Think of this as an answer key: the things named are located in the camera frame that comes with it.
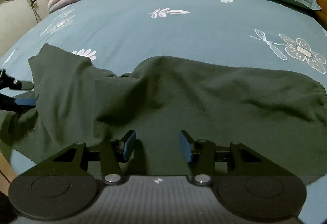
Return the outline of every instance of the bed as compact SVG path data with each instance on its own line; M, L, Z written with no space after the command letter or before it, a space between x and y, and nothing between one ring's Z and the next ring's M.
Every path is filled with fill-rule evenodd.
M51 0L50 15L21 37L0 63L16 79L32 80L35 76L28 59L48 43L88 57L95 67L117 76L133 72L150 57L169 56L227 67L300 73L326 88L327 0L316 1L321 10L280 0ZM22 94L14 90L2 93L11 97ZM51 137L45 142L30 135L33 128L28 128L24 137L13 140L8 120L15 122L21 116L2 111L0 117L1 152L17 174L79 139L78 135L60 140ZM319 133L301 136L300 142L284 135L265 142L255 135L243 138L237 133L217 141L243 141L307 177L307 201L299 218L305 224L320 224L327 219L327 138L325 122L320 122ZM145 148L153 145L144 144ZM298 151L288 152L291 148ZM150 162L149 167L153 174L164 174L169 171L168 163L161 161L158 169Z

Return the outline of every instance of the dark green fabric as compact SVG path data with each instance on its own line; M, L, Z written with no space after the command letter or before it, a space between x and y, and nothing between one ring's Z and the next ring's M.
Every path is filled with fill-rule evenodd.
M302 74L159 56L117 77L48 44L29 64L36 108L1 111L0 137L36 163L134 129L125 173L185 175L179 132L187 130L221 146L240 141L307 182L327 172L326 93Z

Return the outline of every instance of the bed sheet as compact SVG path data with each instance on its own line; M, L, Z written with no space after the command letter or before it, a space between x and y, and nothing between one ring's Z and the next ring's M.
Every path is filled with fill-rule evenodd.
M327 32L304 10L274 0L83 0L50 14L0 63L16 79L31 80L28 58L45 43L88 56L96 67L117 75L132 72L149 57L167 55L223 66L288 70L327 87ZM12 154L14 168L22 160L18 156ZM315 190L307 201L317 190L326 194L324 181L321 178L317 188L307 187ZM326 206L325 197L307 208ZM323 216L314 219L309 211L301 219L320 223Z

